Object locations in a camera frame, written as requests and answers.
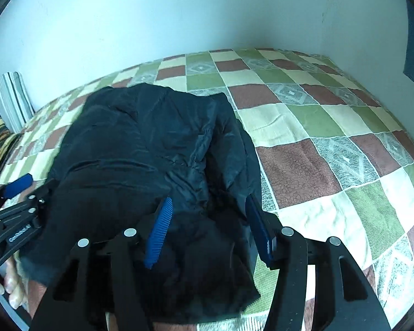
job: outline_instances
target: metal screw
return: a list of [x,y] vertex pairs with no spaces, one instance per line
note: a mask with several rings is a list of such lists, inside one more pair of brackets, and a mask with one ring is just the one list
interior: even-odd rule
[[285,228],[282,228],[281,233],[285,236],[292,236],[294,234],[294,230],[286,226]]
[[136,234],[136,229],[129,228],[124,231],[124,236],[131,237]]
[[80,239],[78,241],[78,246],[79,247],[85,247],[87,245],[89,245],[89,239],[84,238],[84,239]]
[[339,246],[340,243],[341,243],[341,241],[340,241],[340,239],[338,237],[332,236],[330,238],[330,243],[333,244],[334,246]]

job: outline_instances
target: black jacket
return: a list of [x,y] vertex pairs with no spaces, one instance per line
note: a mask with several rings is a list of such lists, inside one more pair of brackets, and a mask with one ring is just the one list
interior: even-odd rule
[[169,195],[160,259],[137,273],[152,320],[223,319],[259,297],[244,206],[250,193],[261,202],[259,162],[224,94],[103,88],[87,99],[47,178],[60,184],[43,232],[21,250],[31,279],[49,285],[79,239],[113,238]]

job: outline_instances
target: white wall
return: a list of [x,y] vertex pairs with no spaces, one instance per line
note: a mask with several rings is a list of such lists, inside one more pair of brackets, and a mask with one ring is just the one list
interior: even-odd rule
[[414,138],[406,45],[406,0],[11,0],[0,16],[0,75],[22,73],[39,109],[116,70],[180,53],[264,46],[321,53]]
[[22,73],[39,109],[148,60],[230,47],[318,53],[326,0],[11,0],[0,16],[0,75]]
[[414,138],[414,83],[403,74],[406,0],[328,0],[322,54],[385,105]]

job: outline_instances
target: checkered bedspread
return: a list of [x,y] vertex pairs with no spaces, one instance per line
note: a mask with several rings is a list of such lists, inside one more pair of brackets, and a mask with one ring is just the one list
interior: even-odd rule
[[[199,96],[226,94],[261,162],[263,209],[305,237],[342,239],[391,326],[399,322],[414,302],[414,144],[386,108],[324,56],[218,50],[113,73],[42,108],[25,127],[0,183],[29,172],[32,189],[41,185],[87,96],[104,86],[142,82]],[[258,260],[254,278],[262,297],[241,318],[198,328],[261,329],[277,273]],[[310,266],[305,330],[311,329],[314,286]]]

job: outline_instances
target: human hand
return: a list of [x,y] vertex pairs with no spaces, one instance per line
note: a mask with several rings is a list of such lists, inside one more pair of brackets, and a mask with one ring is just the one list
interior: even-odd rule
[[14,258],[11,256],[5,264],[6,275],[3,285],[0,284],[0,295],[7,292],[9,294],[9,305],[16,310],[27,301],[27,295],[22,279],[17,273]]

